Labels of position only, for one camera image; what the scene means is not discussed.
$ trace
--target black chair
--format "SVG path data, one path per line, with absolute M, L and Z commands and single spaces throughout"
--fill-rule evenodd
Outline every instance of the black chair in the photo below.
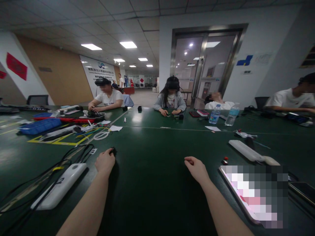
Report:
M 255 97 L 257 109 L 262 110 L 269 97 Z
M 48 95 L 30 95 L 26 101 L 27 105 L 48 105 Z

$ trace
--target blue tray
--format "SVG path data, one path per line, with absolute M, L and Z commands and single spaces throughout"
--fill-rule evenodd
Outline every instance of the blue tray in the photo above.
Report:
M 37 121 L 32 124 L 24 125 L 18 128 L 23 134 L 39 134 L 46 130 L 55 128 L 61 125 L 61 120 L 56 118 L 48 118 Z

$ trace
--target white t-shirt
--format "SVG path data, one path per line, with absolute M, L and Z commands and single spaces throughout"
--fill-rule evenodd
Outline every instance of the white t-shirt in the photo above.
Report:
M 121 78 L 119 79 L 119 86 L 120 86 L 120 84 L 122 83 L 121 88 L 124 88 L 124 87 L 125 87 L 125 86 L 124 86 L 124 82 L 125 82 L 125 80 L 121 77 Z
M 221 105 L 221 110 L 231 110 L 231 107 L 235 105 L 234 102 L 224 102 L 223 104 L 218 102 L 209 102 L 206 104 L 205 109 L 213 110 L 217 104 Z
M 286 107 L 299 108 L 301 105 L 315 107 L 315 99 L 312 93 L 304 93 L 300 97 L 292 94 L 292 89 L 282 90 L 272 95 L 265 104 L 265 107 Z
M 114 89 L 112 91 L 112 95 L 110 98 L 108 98 L 107 94 L 101 93 L 101 94 L 97 95 L 95 99 L 99 102 L 102 102 L 104 104 L 104 106 L 114 104 L 116 102 L 116 100 L 122 100 L 121 106 L 122 107 L 125 106 L 124 97 L 123 97 L 122 93 L 120 91 L 114 90 Z

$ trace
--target water bottle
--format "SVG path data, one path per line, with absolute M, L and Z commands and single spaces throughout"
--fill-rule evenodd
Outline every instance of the water bottle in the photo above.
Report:
M 221 104 L 217 104 L 217 106 L 211 112 L 209 123 L 215 125 L 218 122 L 220 113 L 221 113 Z
M 225 121 L 225 125 L 226 126 L 234 125 L 235 119 L 237 115 L 239 114 L 239 112 L 240 112 L 239 103 L 235 103 L 235 105 L 231 107 L 229 116 L 227 117 Z

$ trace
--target ceiling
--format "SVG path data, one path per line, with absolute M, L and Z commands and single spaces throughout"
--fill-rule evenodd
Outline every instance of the ceiling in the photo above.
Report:
M 234 10 L 307 0 L 0 0 L 0 30 L 114 64 L 122 69 L 158 74 L 159 16 Z M 136 49 L 125 49 L 133 41 Z M 92 51 L 81 44 L 103 50 Z M 138 58 L 146 57 L 147 62 Z

